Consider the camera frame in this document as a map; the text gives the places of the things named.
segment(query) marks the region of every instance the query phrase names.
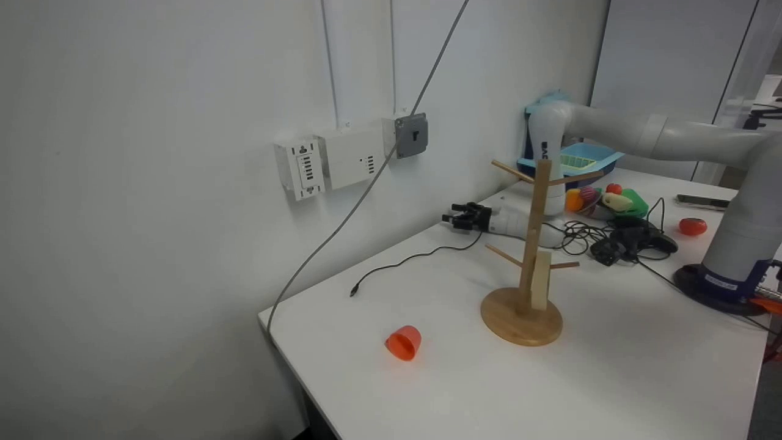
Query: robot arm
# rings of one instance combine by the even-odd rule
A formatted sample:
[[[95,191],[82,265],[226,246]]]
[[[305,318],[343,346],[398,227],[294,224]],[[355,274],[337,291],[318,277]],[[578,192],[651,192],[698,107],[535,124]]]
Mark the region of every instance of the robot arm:
[[[679,122],[665,115],[617,115],[566,101],[535,106],[530,115],[535,157],[561,164],[566,137],[588,137],[637,157],[718,161],[749,172],[707,251],[703,279],[709,287],[700,289],[716,289],[716,295],[728,300],[755,293],[762,261],[771,261],[782,243],[782,202],[775,195],[782,189],[782,135]],[[563,191],[550,191],[547,216],[563,213]]]

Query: white table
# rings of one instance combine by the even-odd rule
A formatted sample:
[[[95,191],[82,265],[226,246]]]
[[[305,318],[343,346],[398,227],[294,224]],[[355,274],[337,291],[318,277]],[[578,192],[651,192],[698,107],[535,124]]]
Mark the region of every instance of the white table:
[[[672,195],[734,195],[634,172],[608,179],[648,201],[668,195],[670,232],[684,216],[707,218],[707,238],[672,234],[679,251],[652,265],[662,274],[703,261],[722,218],[679,207]],[[583,268],[556,271],[566,333],[533,349],[503,342],[481,322],[481,298],[519,280],[519,268],[481,244],[377,274],[351,298],[355,280],[379,265],[469,240],[436,224],[282,302],[274,338],[340,437],[745,437],[765,333],[689,300],[644,266],[583,257]],[[514,254],[524,246],[507,238],[485,243]],[[408,322],[424,333],[410,365],[384,346]]]

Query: red object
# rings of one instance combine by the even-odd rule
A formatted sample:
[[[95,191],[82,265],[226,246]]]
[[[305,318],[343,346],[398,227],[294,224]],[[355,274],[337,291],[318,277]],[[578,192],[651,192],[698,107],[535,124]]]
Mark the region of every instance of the red object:
[[[404,324],[386,338],[386,349],[404,361],[410,361],[417,357],[418,345],[421,345],[421,333],[414,324]]]
[[[619,192],[622,195],[622,184],[608,184],[607,192]]]
[[[679,221],[679,232],[682,234],[698,238],[698,234],[705,234],[707,230],[709,230],[709,224],[703,218],[682,218]]]

